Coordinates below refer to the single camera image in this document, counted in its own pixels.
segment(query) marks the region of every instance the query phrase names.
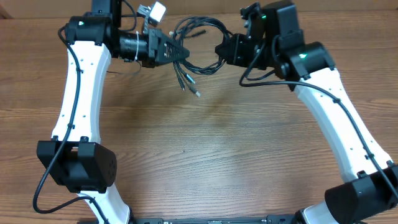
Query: black mounting plate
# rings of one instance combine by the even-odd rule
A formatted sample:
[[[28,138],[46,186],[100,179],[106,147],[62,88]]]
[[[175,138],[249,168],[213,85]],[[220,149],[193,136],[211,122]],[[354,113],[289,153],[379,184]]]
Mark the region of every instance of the black mounting plate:
[[[253,218],[189,218],[171,219],[137,218],[129,224],[292,224],[294,215],[268,215]],[[97,224],[98,222],[78,222],[79,224]]]

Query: cable bundle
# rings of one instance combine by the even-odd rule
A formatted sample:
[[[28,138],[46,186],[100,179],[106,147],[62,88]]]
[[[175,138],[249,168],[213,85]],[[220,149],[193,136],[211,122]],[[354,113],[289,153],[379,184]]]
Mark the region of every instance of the cable bundle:
[[[194,29],[203,26],[212,26],[219,29],[223,33],[223,39],[229,40],[232,33],[227,30],[225,25],[214,18],[210,18],[207,16],[193,16],[188,17],[180,21],[173,32],[170,32],[172,39],[177,41],[181,47],[183,47],[183,41],[187,38],[197,37],[206,33],[206,30],[201,30],[197,33],[189,35]],[[195,94],[196,96],[200,96],[200,93],[193,87],[196,82],[194,79],[181,67],[182,65],[189,71],[197,75],[212,75],[216,73],[224,64],[226,60],[223,60],[221,57],[218,58],[218,61],[212,63],[211,65],[201,68],[198,66],[193,65],[192,63],[188,62],[187,60],[181,60],[178,62],[173,62],[175,73],[177,74],[177,80],[181,86],[182,90],[185,90],[185,86]]]

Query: black cable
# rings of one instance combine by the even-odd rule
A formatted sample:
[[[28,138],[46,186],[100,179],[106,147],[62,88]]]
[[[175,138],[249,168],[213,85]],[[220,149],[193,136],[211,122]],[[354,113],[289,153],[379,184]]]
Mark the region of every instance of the black cable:
[[[121,31],[130,32],[130,31],[135,30],[137,27],[137,14],[136,14],[134,8],[130,5],[130,3],[128,3],[126,0],[123,0],[123,2],[126,3],[128,8],[130,8],[132,14],[122,15],[122,17],[134,17],[134,25],[131,29],[126,29],[126,30],[121,30]]]
[[[174,41],[176,41],[181,47],[183,47],[183,41],[184,39],[187,38],[194,38],[199,35],[205,34],[206,30],[201,30],[199,32],[196,32],[192,35],[190,33],[198,28],[198,27],[203,27],[203,26],[212,26],[221,31],[223,34],[223,40],[228,41],[229,38],[231,37],[232,33],[227,30],[225,25],[211,17],[207,16],[193,16],[193,17],[188,17],[180,21],[174,29],[174,32],[172,34],[172,38]],[[187,60],[183,59],[179,62],[173,62],[174,70],[177,75],[177,80],[181,86],[181,89],[184,90],[185,86],[188,86],[188,88],[196,95],[200,96],[200,94],[196,91],[192,85],[195,84],[194,79],[181,67],[182,65],[188,70],[191,71],[194,74],[197,75],[212,75],[216,73],[224,64],[226,60],[223,60],[221,57],[218,57],[218,61],[215,63],[212,63],[211,65],[207,67],[198,67],[196,65],[193,65],[192,63],[188,62]]]
[[[114,72],[114,71],[106,71],[108,73],[112,73],[112,74],[118,74],[118,75],[131,75],[133,77],[135,77],[136,75],[138,75],[141,72],[142,69],[142,64],[140,63],[140,61],[135,61],[139,64],[139,70],[133,73],[121,73],[121,72]]]
[[[46,168],[46,170],[45,170],[45,172],[44,172],[44,174],[43,174],[43,177],[42,177],[42,179],[40,180],[40,182],[39,182],[39,184],[38,184],[38,186],[37,186],[37,188],[36,188],[35,194],[34,194],[34,196],[33,196],[33,209],[34,209],[37,213],[40,213],[40,214],[49,214],[49,213],[53,213],[53,212],[55,212],[55,211],[57,211],[57,210],[60,210],[61,208],[64,208],[64,207],[66,207],[66,206],[68,206],[68,205],[70,205],[70,204],[72,204],[72,203],[75,203],[75,202],[77,202],[77,201],[79,201],[79,200],[90,200],[90,203],[93,203],[94,206],[97,208],[98,213],[99,213],[99,215],[101,216],[101,218],[104,220],[104,222],[105,222],[106,224],[109,224],[109,221],[108,221],[108,219],[106,219],[104,213],[103,213],[102,210],[101,210],[101,207],[98,205],[98,203],[95,201],[95,199],[94,199],[93,197],[90,197],[90,196],[84,196],[84,197],[77,197],[77,198],[74,198],[74,199],[72,199],[72,200],[70,200],[70,201],[68,201],[68,202],[65,202],[65,203],[63,203],[63,204],[61,204],[61,205],[59,205],[59,206],[57,206],[57,207],[55,207],[55,208],[51,208],[51,209],[49,209],[49,210],[41,210],[41,209],[39,209],[39,207],[37,206],[37,200],[38,200],[38,198],[39,198],[39,194],[40,194],[40,191],[42,190],[42,187],[43,187],[43,185],[44,185],[44,182],[45,182],[47,176],[49,175],[49,173],[50,173],[52,167],[54,166],[55,161],[57,161],[57,160],[58,160],[58,157],[62,154],[62,152],[63,152],[63,150],[64,150],[64,148],[65,148],[65,144],[66,144],[66,142],[67,142],[67,140],[68,140],[68,138],[69,138],[70,132],[72,131],[72,128],[74,127],[74,125],[73,125],[73,120],[75,119],[77,103],[78,103],[78,100],[79,100],[80,82],[81,82],[81,80],[80,80],[80,77],[81,77],[80,64],[79,64],[79,61],[78,61],[78,59],[77,59],[77,56],[76,56],[75,52],[74,52],[73,49],[70,47],[69,43],[68,43],[68,42],[63,38],[63,36],[62,36],[62,31],[64,31],[64,30],[65,30],[65,26],[61,27],[61,28],[58,30],[58,36],[59,36],[59,38],[61,39],[61,41],[63,42],[63,44],[65,44],[65,46],[67,46],[67,49],[68,49],[69,52],[71,53],[71,55],[72,55],[72,57],[73,57],[73,59],[74,59],[74,61],[75,61],[75,64],[76,64],[77,80],[76,80],[76,93],[75,93],[75,99],[74,99],[74,101],[73,101],[72,112],[71,112],[71,114],[70,114],[70,119],[69,119],[67,131],[66,131],[66,133],[65,133],[65,137],[63,138],[60,147],[58,148],[58,150],[57,150],[57,152],[55,153],[54,157],[53,157],[52,160],[50,161],[49,166]]]
[[[260,80],[263,80],[265,78],[270,77],[273,74],[275,74],[275,70],[272,70],[269,73],[267,73],[267,74],[265,74],[265,75],[263,75],[261,77],[257,77],[257,78],[248,78],[248,77],[246,77],[246,79],[249,80],[249,81],[260,81]]]
[[[274,37],[274,39],[272,40],[272,48],[271,48],[271,52],[272,52],[272,56],[274,58],[274,61],[277,60],[277,55],[275,53],[275,43],[276,40],[278,38],[278,35]],[[388,177],[386,176],[386,174],[383,172],[383,170],[381,169],[381,167],[379,166],[379,164],[377,163],[377,161],[374,158],[374,154],[370,151],[368,145],[366,144],[365,139],[363,138],[363,135],[361,133],[361,131],[358,128],[358,125],[356,124],[354,118],[352,117],[351,113],[348,111],[348,109],[346,108],[346,106],[341,102],[341,100],[339,98],[337,98],[335,95],[331,94],[329,91],[326,91],[322,88],[320,88],[319,86],[316,85],[312,85],[309,83],[303,83],[303,82],[296,82],[296,81],[272,81],[272,82],[260,82],[260,83],[243,83],[243,80],[245,78],[248,77],[250,71],[253,69],[253,66],[257,63],[258,58],[260,56],[260,54],[262,53],[262,51],[264,50],[265,47],[265,43],[263,43],[263,45],[261,46],[261,49],[259,51],[259,53],[257,53],[257,55],[254,57],[254,60],[250,63],[250,65],[248,66],[248,68],[245,70],[245,72],[242,74],[240,80],[239,80],[239,85],[243,86],[243,87],[254,87],[254,86],[267,86],[267,85],[299,85],[299,86],[305,86],[305,87],[309,87],[309,88],[313,88],[315,90],[320,91],[321,93],[324,93],[325,95],[329,96],[334,103],[337,103],[341,109],[346,113],[349,121],[351,122],[351,124],[354,127],[354,130],[356,132],[356,134],[359,137],[359,140],[361,141],[361,144],[363,145],[364,150],[366,151],[366,154],[368,156],[368,159],[371,160],[371,162],[373,163],[373,165],[375,166],[376,170],[380,173],[380,175],[382,175],[382,178],[384,179],[385,183],[387,184],[388,188],[391,190],[391,193],[393,194],[393,196],[395,196],[395,198],[398,200],[398,193],[397,190],[394,188],[393,184],[390,182],[390,180],[388,179]]]
[[[328,92],[318,86],[315,86],[315,85],[312,85],[309,83],[295,82],[295,81],[273,81],[273,82],[261,82],[261,83],[241,83],[241,82],[239,82],[239,84],[243,87],[267,86],[267,85],[300,85],[300,86],[306,86],[309,88],[316,89],[316,90],[328,95],[333,100],[333,102],[337,103],[341,107],[341,109],[343,109],[343,111],[346,113],[349,121],[351,122],[351,124],[353,125],[353,127],[355,129],[356,134],[359,137],[359,140],[361,141],[361,143],[363,145],[363,148],[366,151],[366,154],[368,155],[368,158],[371,160],[371,162],[375,166],[376,170],[382,175],[382,178],[384,179],[388,188],[391,190],[393,196],[395,196],[395,198],[398,199],[397,191],[395,190],[393,184],[390,182],[390,180],[388,179],[386,174],[383,172],[383,170],[381,169],[381,167],[375,160],[374,154],[370,151],[368,145],[366,144],[366,141],[364,140],[363,135],[362,135],[361,131],[359,130],[357,124],[355,123],[355,120],[352,117],[351,113],[348,111],[348,109],[345,107],[345,105],[341,102],[341,100],[339,98],[337,98],[335,95],[331,94],[330,92]]]

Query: wire connector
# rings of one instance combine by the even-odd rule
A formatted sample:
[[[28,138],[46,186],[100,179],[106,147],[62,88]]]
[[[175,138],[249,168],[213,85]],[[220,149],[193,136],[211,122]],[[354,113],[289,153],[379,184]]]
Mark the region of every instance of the wire connector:
[[[198,37],[198,36],[200,36],[202,34],[206,34],[206,30],[201,30],[201,31],[199,31],[197,33],[194,33],[194,34],[191,35],[191,37]]]
[[[185,91],[185,85],[184,85],[180,75],[177,75],[177,80],[178,80],[178,83],[180,84],[182,91]]]
[[[181,32],[182,32],[182,29],[179,29],[179,30],[177,30],[177,31],[175,32],[175,35],[179,35],[179,34],[181,34]],[[174,32],[173,32],[173,31],[170,31],[170,32],[169,32],[169,35],[170,35],[170,36],[173,36],[173,35],[174,35]]]
[[[191,90],[191,92],[193,94],[195,94],[197,97],[200,97],[200,93],[199,93],[199,91],[197,89],[195,89],[194,87],[192,87],[190,85],[188,87],[189,87],[189,90]]]
[[[195,80],[189,74],[185,73],[184,77],[188,80],[188,82],[196,84]]]

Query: wooden table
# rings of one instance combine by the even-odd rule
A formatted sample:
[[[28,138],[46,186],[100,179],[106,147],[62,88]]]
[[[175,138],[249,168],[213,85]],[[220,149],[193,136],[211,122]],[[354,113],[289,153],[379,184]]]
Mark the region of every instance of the wooden table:
[[[212,15],[244,32],[238,14]],[[346,91],[378,143],[398,160],[397,11],[302,12],[307,42],[328,48]],[[183,16],[161,25],[167,33]],[[0,222],[75,223],[84,202],[40,215],[32,209],[44,167],[38,140],[59,116],[67,73],[57,30],[67,19],[0,21]],[[123,21],[127,26],[131,21]],[[187,42],[191,62],[209,65],[221,34]],[[113,59],[109,70],[137,65]],[[118,157],[116,185],[136,217],[263,217],[294,213],[342,184],[318,124],[286,86],[241,88],[243,68],[195,77],[202,97],[182,92],[171,65],[137,77],[109,73],[100,115],[102,144]],[[253,71],[252,75],[264,72]],[[41,208],[75,197],[49,178]],[[398,210],[369,223],[396,223]]]

